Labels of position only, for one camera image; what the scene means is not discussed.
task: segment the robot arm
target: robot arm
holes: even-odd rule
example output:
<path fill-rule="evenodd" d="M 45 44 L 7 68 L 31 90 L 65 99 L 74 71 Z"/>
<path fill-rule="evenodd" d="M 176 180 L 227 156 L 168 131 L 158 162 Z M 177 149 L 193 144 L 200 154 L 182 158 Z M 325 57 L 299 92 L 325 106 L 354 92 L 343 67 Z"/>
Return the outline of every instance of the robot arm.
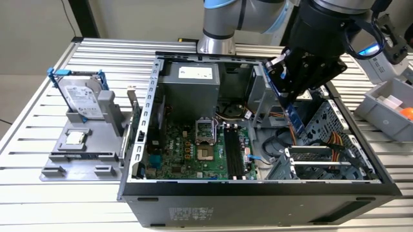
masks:
<path fill-rule="evenodd" d="M 289 3 L 287 1 L 284 5 L 280 0 L 213 2 L 227 5 L 206 8 L 205 36 L 198 43 L 198 52 L 215 54 L 236 54 L 233 35 L 237 29 L 264 32 L 269 27 L 276 28 L 277 21 L 284 20 L 283 6 Z M 395 35 L 390 23 L 379 23 L 379 14 L 391 3 L 392 0 L 301 0 L 288 47 L 283 55 L 265 64 L 284 106 L 295 102 L 305 90 L 319 88 L 347 70 L 340 59 L 345 52 L 360 60 L 386 54 L 394 65 L 404 60 L 408 55 L 406 41 Z M 364 55 L 351 44 L 362 30 L 375 37 L 379 47 Z M 387 37 L 395 41 L 392 46 Z"/>
<path fill-rule="evenodd" d="M 345 52 L 359 60 L 386 54 L 388 63 L 394 65 L 404 60 L 407 43 L 396 36 L 390 19 L 379 22 L 379 14 L 391 3 L 392 0 L 301 1 L 289 45 L 283 56 L 267 63 L 284 106 L 295 102 L 307 89 L 319 88 L 347 70 L 340 59 Z M 352 40 L 362 30 L 375 37 L 379 44 L 379 49 L 366 55 L 352 47 Z M 392 46 L 387 38 L 395 41 Z"/>

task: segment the power cable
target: power cable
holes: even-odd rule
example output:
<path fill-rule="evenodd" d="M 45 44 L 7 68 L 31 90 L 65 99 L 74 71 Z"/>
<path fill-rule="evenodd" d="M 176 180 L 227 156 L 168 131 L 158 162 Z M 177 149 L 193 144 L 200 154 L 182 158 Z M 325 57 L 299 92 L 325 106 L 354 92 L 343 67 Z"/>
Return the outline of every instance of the power cable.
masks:
<path fill-rule="evenodd" d="M 76 37 L 77 37 L 76 28 L 74 28 L 74 26 L 73 26 L 73 22 L 71 22 L 71 20 L 70 20 L 69 15 L 67 15 L 65 2 L 63 2 L 63 0 L 61 0 L 61 2 L 62 2 L 62 5 L 63 5 L 63 10 L 65 10 L 65 14 L 66 14 L 67 21 L 69 21 L 69 23 L 70 23 L 70 25 L 71 25 L 71 28 L 73 28 L 73 31 L 74 31 L 74 35 L 76 35 Z"/>
<path fill-rule="evenodd" d="M 5 122 L 5 123 L 7 123 L 9 125 L 13 125 L 13 123 L 11 123 L 10 121 L 6 121 L 6 120 L 3 120 L 3 119 L 0 119 L 0 122 Z"/>

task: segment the metal slotted table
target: metal slotted table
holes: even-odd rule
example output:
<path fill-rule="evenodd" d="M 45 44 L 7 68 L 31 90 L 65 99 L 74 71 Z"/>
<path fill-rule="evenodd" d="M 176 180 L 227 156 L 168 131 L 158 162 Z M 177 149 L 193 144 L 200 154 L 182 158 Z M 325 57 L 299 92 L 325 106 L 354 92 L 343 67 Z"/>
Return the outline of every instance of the metal slotted table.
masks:
<path fill-rule="evenodd" d="M 116 102 L 130 111 L 128 86 L 140 89 L 144 104 L 156 51 L 196 52 L 196 43 L 85 39 L 71 43 L 55 69 L 98 71 L 108 74 Z M 272 57 L 283 47 L 239 45 L 237 54 Z M 413 68 L 413 56 L 410 56 Z M 348 55 L 349 69 L 333 84 L 343 100 L 356 110 L 364 93 L 375 86 Z M 49 159 L 67 118 L 67 106 L 49 79 L 30 100 L 0 142 L 0 231 L 142 231 L 126 203 L 117 202 L 117 181 L 42 182 L 41 169 Z M 404 197 L 394 200 L 340 226 L 253 228 L 166 228 L 185 231 L 413 231 L 413 143 L 395 142 L 356 117 L 372 147 L 388 168 Z"/>

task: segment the white label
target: white label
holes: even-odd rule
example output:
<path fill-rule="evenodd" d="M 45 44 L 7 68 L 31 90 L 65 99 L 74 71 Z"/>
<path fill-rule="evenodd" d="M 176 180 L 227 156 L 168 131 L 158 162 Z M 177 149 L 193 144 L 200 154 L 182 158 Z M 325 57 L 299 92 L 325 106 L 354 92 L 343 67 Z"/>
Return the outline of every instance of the white label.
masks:
<path fill-rule="evenodd" d="M 181 67 L 178 78 L 212 80 L 213 79 L 213 68 Z"/>
<path fill-rule="evenodd" d="M 66 158 L 82 158 L 81 155 L 66 155 Z"/>
<path fill-rule="evenodd" d="M 215 207 L 174 207 L 169 208 L 170 219 L 174 221 L 212 220 Z"/>
<path fill-rule="evenodd" d="M 66 86 L 66 90 L 80 114 L 89 119 L 104 119 L 94 91 L 85 86 Z"/>
<path fill-rule="evenodd" d="M 252 112 L 252 111 L 248 111 L 247 114 L 245 114 L 245 118 L 247 118 L 247 119 L 251 119 L 251 118 L 252 118 L 252 115 L 253 115 L 253 112 Z"/>

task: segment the motherboard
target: motherboard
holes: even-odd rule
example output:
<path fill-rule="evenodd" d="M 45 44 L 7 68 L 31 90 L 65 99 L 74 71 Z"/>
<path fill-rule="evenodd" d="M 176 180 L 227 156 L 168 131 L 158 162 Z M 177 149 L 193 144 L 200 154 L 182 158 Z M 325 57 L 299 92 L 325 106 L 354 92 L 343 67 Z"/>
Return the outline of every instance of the motherboard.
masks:
<path fill-rule="evenodd" d="M 204 121 L 196 125 L 169 123 L 165 149 L 150 155 L 148 178 L 229 180 L 235 178 L 235 165 L 241 165 L 240 178 L 257 179 L 255 161 L 248 158 L 252 150 L 248 130 L 240 128 L 233 133 L 237 142 L 228 145 L 225 128 L 213 121 L 210 124 Z"/>

